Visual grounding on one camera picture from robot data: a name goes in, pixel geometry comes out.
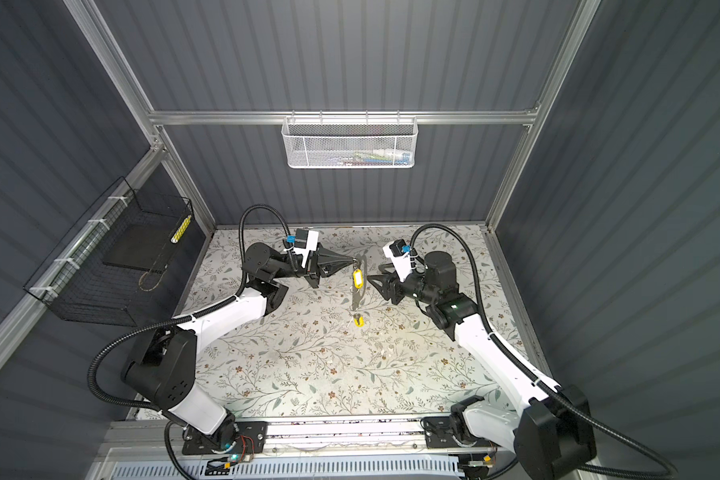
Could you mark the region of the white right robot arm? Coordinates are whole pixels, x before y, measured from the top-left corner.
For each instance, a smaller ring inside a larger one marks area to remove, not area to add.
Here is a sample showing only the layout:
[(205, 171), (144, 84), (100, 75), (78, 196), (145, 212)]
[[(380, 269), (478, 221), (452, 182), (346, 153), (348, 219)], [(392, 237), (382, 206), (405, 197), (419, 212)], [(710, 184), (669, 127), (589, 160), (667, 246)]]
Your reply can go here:
[(382, 297), (397, 305), (410, 298), (424, 304), (424, 314), (479, 362), (510, 402), (510, 410), (472, 396), (451, 408), (455, 439), (471, 444), (490, 441), (514, 453), (532, 479), (560, 479), (596, 455), (593, 428), (560, 405), (542, 385), (556, 386), (484, 322), (477, 302), (461, 292), (452, 257), (443, 251), (425, 255), (423, 267), (404, 241), (383, 248), (389, 260), (368, 276)]

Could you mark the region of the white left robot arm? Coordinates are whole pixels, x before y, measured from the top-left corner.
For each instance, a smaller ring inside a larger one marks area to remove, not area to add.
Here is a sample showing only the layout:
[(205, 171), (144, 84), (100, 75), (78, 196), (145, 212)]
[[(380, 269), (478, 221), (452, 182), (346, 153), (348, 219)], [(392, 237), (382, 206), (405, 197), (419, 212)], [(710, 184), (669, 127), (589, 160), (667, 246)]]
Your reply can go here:
[(123, 368), (122, 380), (150, 401), (166, 418), (179, 420), (208, 437), (227, 434), (234, 416), (216, 402), (196, 380), (195, 366), (214, 341), (249, 322), (271, 314), (282, 304), (288, 287), (281, 278), (303, 278), (317, 288), (323, 278), (358, 261), (322, 244), (315, 249), (288, 247), (279, 252), (255, 243), (246, 250), (243, 290), (190, 315), (176, 325), (157, 326), (140, 333)]

